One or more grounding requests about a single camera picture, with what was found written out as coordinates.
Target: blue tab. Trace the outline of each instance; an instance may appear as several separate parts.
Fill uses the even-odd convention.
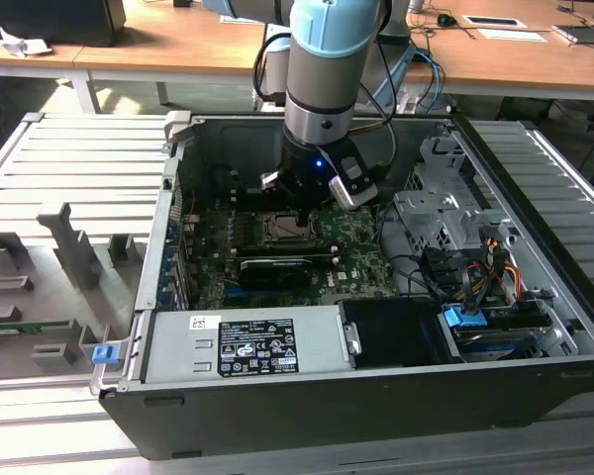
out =
[[[98,344],[92,352],[92,362],[95,364],[117,364],[119,359],[118,344]]]
[[[453,327],[486,327],[486,317],[482,312],[476,314],[466,314],[460,305],[450,307],[445,310],[445,319],[448,326]]]

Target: motherboard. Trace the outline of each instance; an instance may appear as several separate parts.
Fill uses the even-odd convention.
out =
[[[185,237],[193,309],[333,305],[397,295],[367,207],[347,213],[329,203],[305,227],[290,212],[242,211],[220,201],[193,218]]]

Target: white paper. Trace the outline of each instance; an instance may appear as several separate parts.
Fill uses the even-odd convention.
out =
[[[190,330],[217,330],[222,316],[220,315],[198,315],[189,319]]]
[[[249,25],[263,25],[263,23],[257,22],[255,20],[249,20],[247,18],[234,18],[227,15],[220,16],[220,23],[246,23]]]
[[[31,54],[52,52],[52,48],[42,39],[23,40],[8,34],[2,28],[0,36],[2,37],[0,46],[14,56],[25,57]]]
[[[479,28],[477,31],[484,35],[488,40],[547,43],[544,37],[533,32],[511,32],[506,30],[490,30],[487,28]]]

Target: table leg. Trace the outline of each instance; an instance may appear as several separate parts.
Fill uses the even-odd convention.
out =
[[[156,90],[158,91],[158,103],[161,106],[168,105],[169,98],[167,97],[167,85],[164,82],[157,82]]]
[[[70,77],[70,81],[77,93],[81,111],[87,114],[101,114],[93,82],[83,75],[73,75]]]

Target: desk surface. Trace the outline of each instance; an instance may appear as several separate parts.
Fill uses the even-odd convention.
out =
[[[521,20],[526,30],[548,30],[540,33],[547,43],[487,40],[470,30],[472,40],[459,29],[436,28],[430,38],[435,60],[445,69],[446,84],[466,84],[537,89],[594,91],[594,47],[568,45],[552,25],[579,25],[580,21],[556,10],[557,4],[570,2],[553,0],[434,0],[439,9],[449,9],[462,27],[470,27],[461,15],[510,17]],[[575,10],[588,20],[594,15],[594,4],[575,3]],[[408,16],[410,27],[436,23],[438,13]],[[420,48],[425,38],[413,35]],[[407,79],[416,82],[429,77],[427,69],[414,64]]]
[[[53,45],[51,54],[17,57],[9,54],[0,46],[0,66],[71,68],[73,67],[72,62],[82,48],[78,45]]]
[[[36,67],[76,67],[136,71],[249,74],[259,48],[259,25],[221,24],[216,14],[201,6],[172,8],[170,0],[145,2],[125,0],[126,30],[115,47],[53,46],[56,53],[17,58],[0,48],[0,64]],[[487,40],[471,30],[472,40],[459,29],[438,27],[430,39],[434,58],[446,72],[447,84],[524,87],[546,90],[594,91],[594,47],[570,47],[554,24],[579,24],[558,12],[554,0],[434,0],[449,9],[463,27],[461,15],[513,17],[540,33],[547,43]],[[588,20],[594,4],[575,3],[577,13]],[[437,13],[410,15],[410,26],[435,25]],[[414,33],[424,48],[425,39]],[[429,80],[430,71],[414,63],[407,80]]]
[[[223,24],[197,4],[125,0],[126,29],[115,47],[85,47],[78,68],[249,74],[261,25]]]

